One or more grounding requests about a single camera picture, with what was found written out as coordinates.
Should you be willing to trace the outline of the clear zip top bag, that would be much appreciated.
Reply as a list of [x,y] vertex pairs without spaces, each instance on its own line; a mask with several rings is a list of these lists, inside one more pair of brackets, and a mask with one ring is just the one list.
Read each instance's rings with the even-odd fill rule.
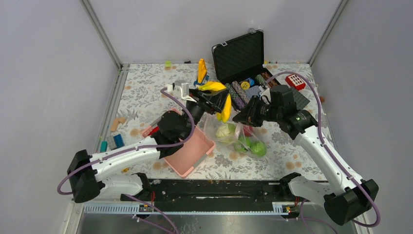
[[[209,137],[210,139],[212,139],[215,142],[218,142],[224,146],[227,147],[231,147],[234,150],[233,144],[234,142],[236,142],[238,140],[239,136],[244,136],[243,133],[243,124],[241,123],[234,123],[234,122],[226,122],[226,123],[232,123],[234,125],[236,125],[236,130],[235,130],[235,136],[231,137],[229,139],[225,139],[225,138],[217,138],[215,136],[215,131],[217,130],[217,128],[219,126],[221,126],[222,124],[224,124],[223,122],[219,121],[216,117],[214,116],[208,116],[205,120],[204,123],[204,127],[203,127],[203,131],[204,133],[207,135],[207,137]],[[254,141],[261,141],[263,142],[257,135],[254,135],[249,137],[251,139],[251,143]],[[263,158],[263,157],[259,157],[259,156],[255,156],[251,153],[243,153],[245,155],[251,156],[251,157],[255,157],[255,158]]]

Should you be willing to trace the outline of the red bell pepper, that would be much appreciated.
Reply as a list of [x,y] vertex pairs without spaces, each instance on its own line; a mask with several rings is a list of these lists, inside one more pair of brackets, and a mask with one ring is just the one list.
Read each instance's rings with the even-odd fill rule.
[[149,132],[149,136],[152,136],[154,133],[156,133],[159,130],[159,127],[156,126],[154,127],[150,132]]

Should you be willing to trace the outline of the green cabbage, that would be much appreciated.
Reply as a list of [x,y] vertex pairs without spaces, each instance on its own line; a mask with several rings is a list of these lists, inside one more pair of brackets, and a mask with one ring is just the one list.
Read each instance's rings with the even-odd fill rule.
[[236,125],[232,123],[224,123],[217,128],[215,136],[217,138],[229,139],[235,136]]

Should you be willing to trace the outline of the red apple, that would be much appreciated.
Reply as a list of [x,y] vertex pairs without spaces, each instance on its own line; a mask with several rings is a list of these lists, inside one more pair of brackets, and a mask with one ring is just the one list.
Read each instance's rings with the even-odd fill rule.
[[251,126],[243,125],[243,133],[245,137],[251,137],[254,135],[254,129]]

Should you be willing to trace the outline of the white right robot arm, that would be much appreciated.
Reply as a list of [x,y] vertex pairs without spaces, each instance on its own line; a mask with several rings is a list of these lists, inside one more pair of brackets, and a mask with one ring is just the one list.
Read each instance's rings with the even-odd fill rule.
[[374,208],[378,184],[373,179],[365,180],[343,160],[326,140],[314,117],[307,110],[297,108],[292,89],[277,85],[269,94],[269,104],[253,96],[232,120],[252,127],[261,127],[265,121],[278,123],[280,129],[308,153],[328,181],[325,186],[291,173],[280,180],[281,198],[291,201],[298,196],[310,200],[322,206],[340,226]]

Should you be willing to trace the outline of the light green round fruit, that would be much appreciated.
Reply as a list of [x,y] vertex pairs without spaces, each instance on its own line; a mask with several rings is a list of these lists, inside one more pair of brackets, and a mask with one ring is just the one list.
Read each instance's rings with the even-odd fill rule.
[[267,147],[261,141],[254,141],[250,145],[250,150],[253,155],[263,157],[266,155]]

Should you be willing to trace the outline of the dark green watermelon ball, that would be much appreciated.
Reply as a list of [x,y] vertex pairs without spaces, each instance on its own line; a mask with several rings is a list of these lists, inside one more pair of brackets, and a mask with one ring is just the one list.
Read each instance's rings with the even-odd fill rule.
[[251,139],[246,136],[239,136],[238,140],[234,142],[234,150],[238,153],[251,153]]

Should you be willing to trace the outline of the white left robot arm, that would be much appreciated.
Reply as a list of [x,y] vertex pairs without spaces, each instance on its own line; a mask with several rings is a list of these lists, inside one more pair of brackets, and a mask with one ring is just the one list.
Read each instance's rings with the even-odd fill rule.
[[123,175],[122,171],[148,160],[164,159],[180,176],[186,177],[195,166],[214,149],[214,142],[196,127],[204,113],[218,114],[228,120],[230,96],[227,88],[209,81],[196,88],[189,88],[183,81],[168,84],[161,93],[177,104],[182,100],[182,111],[169,110],[162,114],[149,135],[137,143],[109,152],[89,154],[78,151],[64,181],[71,186],[75,203],[95,198],[110,199],[122,194],[146,200],[151,194],[148,180],[143,173]]

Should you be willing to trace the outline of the yellow banana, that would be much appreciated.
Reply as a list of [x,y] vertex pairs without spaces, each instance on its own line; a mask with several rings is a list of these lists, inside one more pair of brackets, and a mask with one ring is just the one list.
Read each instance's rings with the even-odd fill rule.
[[231,114],[231,97],[228,88],[218,81],[208,81],[197,88],[206,98],[207,112],[226,123]]

